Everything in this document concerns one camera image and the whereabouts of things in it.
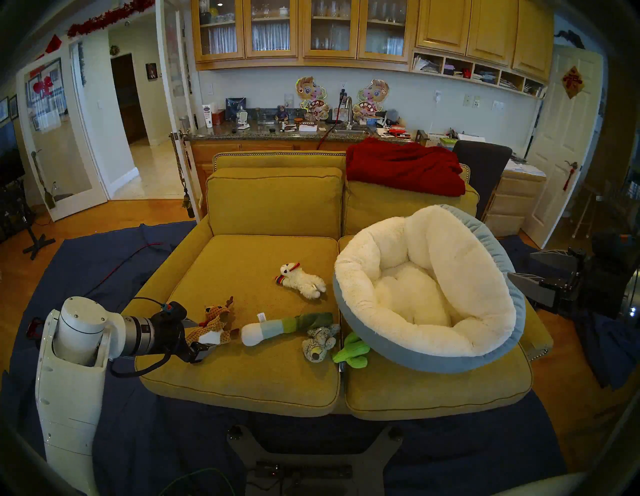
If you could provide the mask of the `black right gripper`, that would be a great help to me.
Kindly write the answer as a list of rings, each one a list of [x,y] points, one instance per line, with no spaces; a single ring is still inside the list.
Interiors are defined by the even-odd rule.
[[[529,257],[566,273],[565,279],[508,273],[509,281],[542,309],[567,316],[585,310],[608,318],[634,318],[634,235],[603,231],[591,236],[591,254],[569,247]]]

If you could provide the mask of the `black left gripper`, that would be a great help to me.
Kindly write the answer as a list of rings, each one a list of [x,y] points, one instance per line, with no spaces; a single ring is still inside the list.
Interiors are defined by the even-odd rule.
[[[150,318],[150,322],[153,327],[150,354],[162,355],[160,364],[167,363],[172,356],[177,356],[185,363],[198,364],[218,347],[210,343],[187,343],[187,333],[201,328],[201,325],[188,318],[185,307],[176,301],[163,305],[161,311]]]

